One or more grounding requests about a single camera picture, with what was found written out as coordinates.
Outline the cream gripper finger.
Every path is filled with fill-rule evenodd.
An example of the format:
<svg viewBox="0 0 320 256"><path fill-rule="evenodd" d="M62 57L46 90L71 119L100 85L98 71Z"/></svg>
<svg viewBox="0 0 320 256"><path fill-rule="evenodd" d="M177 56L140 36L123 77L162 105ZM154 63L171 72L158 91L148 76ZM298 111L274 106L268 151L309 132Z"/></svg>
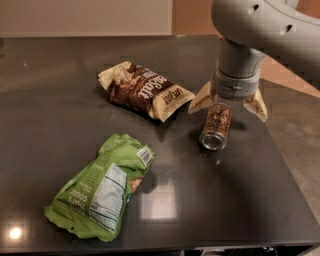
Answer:
<svg viewBox="0 0 320 256"><path fill-rule="evenodd" d="M260 90L257 90L254 95L246 98L243 101L243 106L250 113L256 115L262 122L268 119L268 112Z"/></svg>
<svg viewBox="0 0 320 256"><path fill-rule="evenodd" d="M211 82L207 82L189 104L188 113L193 114L211 107L216 101L216 89Z"/></svg>

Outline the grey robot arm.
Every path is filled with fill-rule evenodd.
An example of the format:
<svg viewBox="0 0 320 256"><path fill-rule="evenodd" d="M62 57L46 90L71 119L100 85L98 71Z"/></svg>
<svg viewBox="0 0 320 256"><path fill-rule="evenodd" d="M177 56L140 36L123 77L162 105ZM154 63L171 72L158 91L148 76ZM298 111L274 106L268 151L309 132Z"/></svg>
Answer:
<svg viewBox="0 0 320 256"><path fill-rule="evenodd" d="M218 99L241 100L268 119L258 89L269 56L315 88L320 87L320 20L296 10L298 0L214 0L213 25L222 35L215 74L191 101L193 114Z"/></svg>

